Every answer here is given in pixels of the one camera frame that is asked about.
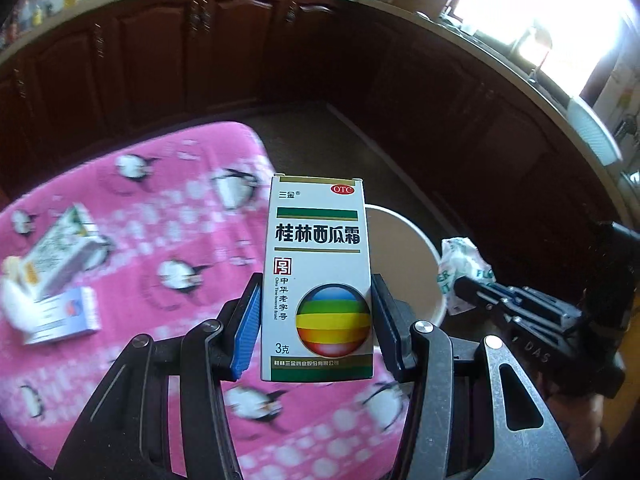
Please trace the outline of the white green long carton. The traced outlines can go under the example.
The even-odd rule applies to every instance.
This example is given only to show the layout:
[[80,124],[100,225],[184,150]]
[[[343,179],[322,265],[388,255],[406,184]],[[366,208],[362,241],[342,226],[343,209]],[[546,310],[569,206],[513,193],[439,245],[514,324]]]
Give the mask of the white green long carton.
[[26,295],[34,301],[56,295],[101,246],[88,209],[73,203],[22,258],[18,276]]

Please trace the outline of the white rainbow medicine box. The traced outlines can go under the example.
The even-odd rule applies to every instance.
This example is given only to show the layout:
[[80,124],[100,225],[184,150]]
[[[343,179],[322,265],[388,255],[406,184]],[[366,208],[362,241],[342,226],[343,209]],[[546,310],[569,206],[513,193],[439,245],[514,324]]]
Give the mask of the white rainbow medicine box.
[[369,379],[372,330],[362,181],[276,174],[262,274],[262,379]]

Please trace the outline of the white round trash bin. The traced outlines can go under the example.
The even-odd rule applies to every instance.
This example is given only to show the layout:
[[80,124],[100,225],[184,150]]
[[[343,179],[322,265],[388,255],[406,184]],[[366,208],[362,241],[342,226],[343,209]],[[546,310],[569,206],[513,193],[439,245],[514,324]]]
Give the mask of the white round trash bin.
[[393,297],[416,318],[442,324],[446,301],[436,278],[440,255],[431,240],[396,211],[366,205],[372,273],[382,275]]

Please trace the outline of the white green wrapper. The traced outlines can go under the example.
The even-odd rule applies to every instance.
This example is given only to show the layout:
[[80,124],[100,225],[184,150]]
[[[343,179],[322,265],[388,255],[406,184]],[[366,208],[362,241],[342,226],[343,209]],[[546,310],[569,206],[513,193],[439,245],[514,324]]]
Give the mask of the white green wrapper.
[[469,237],[451,237],[442,240],[442,258],[439,260],[436,282],[445,298],[449,315],[473,310],[472,304],[459,299],[454,293],[457,278],[472,278],[482,284],[495,283],[494,270],[480,255]]

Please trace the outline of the dark wooden kitchen cabinets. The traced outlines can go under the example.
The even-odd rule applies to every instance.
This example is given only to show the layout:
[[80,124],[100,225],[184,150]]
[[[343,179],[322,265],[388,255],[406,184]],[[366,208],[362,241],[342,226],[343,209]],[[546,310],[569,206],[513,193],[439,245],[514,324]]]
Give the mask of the dark wooden kitchen cabinets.
[[96,144],[249,106],[334,106],[455,226],[554,243],[632,222],[567,116],[471,41],[352,0],[89,0],[1,55],[1,188]]

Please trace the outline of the white levamlodipine tablet box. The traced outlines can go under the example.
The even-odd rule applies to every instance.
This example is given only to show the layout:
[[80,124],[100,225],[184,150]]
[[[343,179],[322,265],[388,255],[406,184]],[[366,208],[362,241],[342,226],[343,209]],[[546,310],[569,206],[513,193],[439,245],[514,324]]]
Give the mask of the white levamlodipine tablet box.
[[50,344],[101,329],[96,292],[89,286],[67,289],[37,302],[36,307],[40,321],[33,333],[24,336],[25,346]]

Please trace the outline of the pink penguin tablecloth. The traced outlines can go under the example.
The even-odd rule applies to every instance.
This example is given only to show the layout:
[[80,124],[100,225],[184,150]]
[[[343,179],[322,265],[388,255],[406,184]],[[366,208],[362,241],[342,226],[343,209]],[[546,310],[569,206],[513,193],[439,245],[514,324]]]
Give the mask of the pink penguin tablecloth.
[[[1,414],[38,460],[55,463],[133,336],[186,333],[262,270],[272,174],[252,128],[215,122],[88,162],[3,211],[3,257],[26,254],[75,204],[105,240],[74,279],[96,293],[96,333],[28,346],[1,327]],[[294,385],[263,382],[253,364],[224,385],[224,404],[249,479],[381,478],[407,409],[382,366],[363,382]]]

